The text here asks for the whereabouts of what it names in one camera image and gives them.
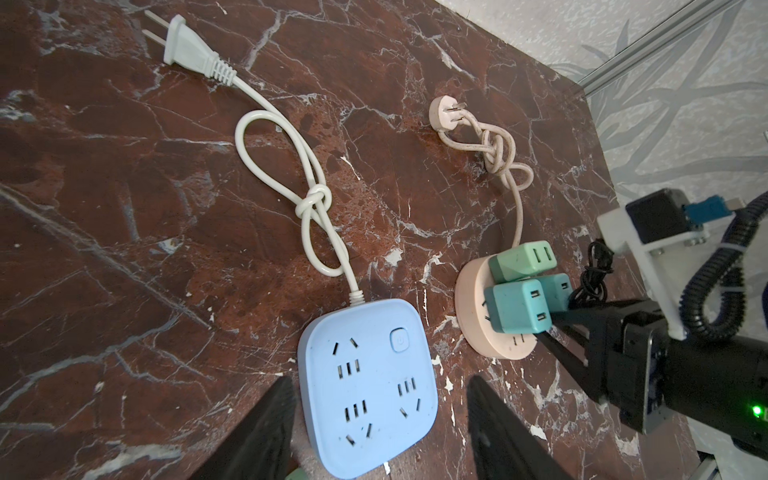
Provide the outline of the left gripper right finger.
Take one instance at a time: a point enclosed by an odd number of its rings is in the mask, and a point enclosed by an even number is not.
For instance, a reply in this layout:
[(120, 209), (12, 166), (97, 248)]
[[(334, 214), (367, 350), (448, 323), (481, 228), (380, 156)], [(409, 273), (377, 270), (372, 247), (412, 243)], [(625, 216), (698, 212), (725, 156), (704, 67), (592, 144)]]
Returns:
[(568, 479), (570, 475), (479, 375), (467, 387), (468, 428), (480, 479)]

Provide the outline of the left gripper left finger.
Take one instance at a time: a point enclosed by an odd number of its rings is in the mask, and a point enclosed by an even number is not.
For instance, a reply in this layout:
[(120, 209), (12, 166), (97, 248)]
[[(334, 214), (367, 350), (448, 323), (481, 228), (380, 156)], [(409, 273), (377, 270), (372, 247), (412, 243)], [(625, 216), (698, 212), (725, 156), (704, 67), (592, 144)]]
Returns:
[(284, 479), (296, 407), (292, 381), (278, 378), (192, 477)]

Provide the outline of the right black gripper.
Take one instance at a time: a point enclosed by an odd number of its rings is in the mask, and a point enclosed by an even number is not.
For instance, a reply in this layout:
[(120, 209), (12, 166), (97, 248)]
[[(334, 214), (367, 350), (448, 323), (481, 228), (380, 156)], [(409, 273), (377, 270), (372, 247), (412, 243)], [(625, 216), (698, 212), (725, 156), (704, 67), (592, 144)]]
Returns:
[(767, 457), (767, 344), (736, 336), (674, 340), (651, 301), (551, 312), (552, 325), (584, 349), (580, 360), (549, 332), (538, 341), (625, 425), (649, 433), (677, 412), (727, 434), (740, 450)]

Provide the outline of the teal green cube charger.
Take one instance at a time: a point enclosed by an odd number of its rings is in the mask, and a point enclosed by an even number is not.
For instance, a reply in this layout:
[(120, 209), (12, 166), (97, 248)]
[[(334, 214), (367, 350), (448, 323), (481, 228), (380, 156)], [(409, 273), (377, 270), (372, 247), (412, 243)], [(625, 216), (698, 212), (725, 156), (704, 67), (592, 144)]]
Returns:
[(488, 310), (486, 318), (495, 332), (538, 334), (552, 327), (544, 290), (537, 279), (487, 287), (484, 298)]

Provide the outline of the light green cube charger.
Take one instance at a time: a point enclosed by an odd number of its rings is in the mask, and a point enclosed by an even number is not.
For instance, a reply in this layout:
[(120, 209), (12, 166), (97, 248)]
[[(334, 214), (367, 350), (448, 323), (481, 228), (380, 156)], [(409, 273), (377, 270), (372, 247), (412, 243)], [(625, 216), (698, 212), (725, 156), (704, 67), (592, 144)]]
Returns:
[(533, 277), (557, 266), (546, 240), (526, 242), (490, 258), (489, 268), (496, 284)]

